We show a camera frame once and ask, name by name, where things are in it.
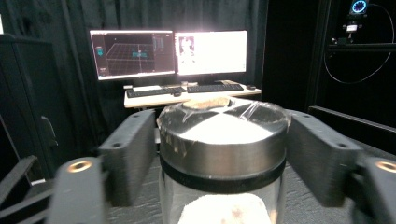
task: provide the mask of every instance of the jar lid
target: jar lid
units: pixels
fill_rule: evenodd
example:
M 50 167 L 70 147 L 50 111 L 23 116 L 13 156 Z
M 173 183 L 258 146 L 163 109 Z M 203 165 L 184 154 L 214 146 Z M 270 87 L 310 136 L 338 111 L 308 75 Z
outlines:
M 167 106 L 157 119 L 162 160 L 208 179 L 271 172 L 286 158 L 289 113 L 278 105 L 216 97 Z

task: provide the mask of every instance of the transparent container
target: transparent container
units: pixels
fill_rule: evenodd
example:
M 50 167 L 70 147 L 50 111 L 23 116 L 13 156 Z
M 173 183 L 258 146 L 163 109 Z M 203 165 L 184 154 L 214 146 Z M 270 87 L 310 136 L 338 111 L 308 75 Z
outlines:
M 283 108 L 219 96 L 170 105 L 157 123 L 164 224 L 282 222 Z

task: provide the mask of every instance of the software interface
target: software interface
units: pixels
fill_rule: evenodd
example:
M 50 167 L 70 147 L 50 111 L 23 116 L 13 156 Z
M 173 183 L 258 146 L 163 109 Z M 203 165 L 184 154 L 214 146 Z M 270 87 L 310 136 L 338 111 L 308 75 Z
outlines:
M 175 33 L 179 75 L 246 72 L 247 32 Z
M 90 31 L 99 80 L 175 73 L 172 31 Z

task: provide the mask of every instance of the monitor with dark display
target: monitor with dark display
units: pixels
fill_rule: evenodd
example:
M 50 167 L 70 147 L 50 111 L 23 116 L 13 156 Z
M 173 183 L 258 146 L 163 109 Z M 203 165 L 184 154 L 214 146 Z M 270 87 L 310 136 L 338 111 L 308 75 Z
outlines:
M 181 76 L 246 72 L 247 31 L 175 33 L 175 48 Z
M 90 31 L 98 80 L 175 73 L 172 31 Z

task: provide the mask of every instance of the keyboard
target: keyboard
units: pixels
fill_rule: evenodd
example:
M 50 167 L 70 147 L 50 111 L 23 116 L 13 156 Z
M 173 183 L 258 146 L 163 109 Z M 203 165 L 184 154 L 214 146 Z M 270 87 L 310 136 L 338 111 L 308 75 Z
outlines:
M 203 86 L 189 86 L 188 93 L 198 92 L 215 92 L 215 91 L 242 91 L 243 88 L 239 84 L 219 84 L 219 85 L 203 85 Z
M 126 95 L 128 98 L 136 98 L 136 97 L 144 97 L 144 96 L 172 94 L 175 92 L 184 92 L 184 91 L 186 90 L 184 90 L 182 87 L 163 88 L 163 89 L 149 90 L 149 91 L 126 90 Z

